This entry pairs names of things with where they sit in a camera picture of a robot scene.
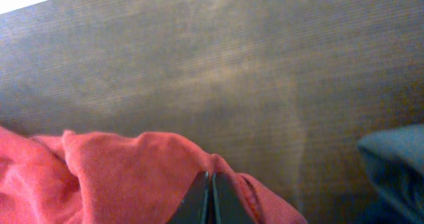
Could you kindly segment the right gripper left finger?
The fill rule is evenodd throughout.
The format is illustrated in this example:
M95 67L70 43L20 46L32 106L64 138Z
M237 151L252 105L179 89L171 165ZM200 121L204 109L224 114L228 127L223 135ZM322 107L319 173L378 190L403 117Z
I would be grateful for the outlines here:
M167 224L206 224L208 208L209 173L199 172Z

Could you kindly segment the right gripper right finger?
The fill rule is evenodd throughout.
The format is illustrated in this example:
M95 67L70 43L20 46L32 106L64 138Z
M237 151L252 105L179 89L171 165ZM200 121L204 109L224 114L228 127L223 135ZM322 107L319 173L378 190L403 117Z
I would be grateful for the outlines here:
M255 224L243 207L233 183L226 174L214 173L212 194L214 224Z

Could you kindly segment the orange t-shirt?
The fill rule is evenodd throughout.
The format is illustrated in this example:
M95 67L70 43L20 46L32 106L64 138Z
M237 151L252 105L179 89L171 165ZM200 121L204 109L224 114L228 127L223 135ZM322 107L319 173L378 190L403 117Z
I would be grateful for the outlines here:
M197 173L226 174L255 223L304 223L284 199L173 133L22 137L1 129L2 223L165 223Z

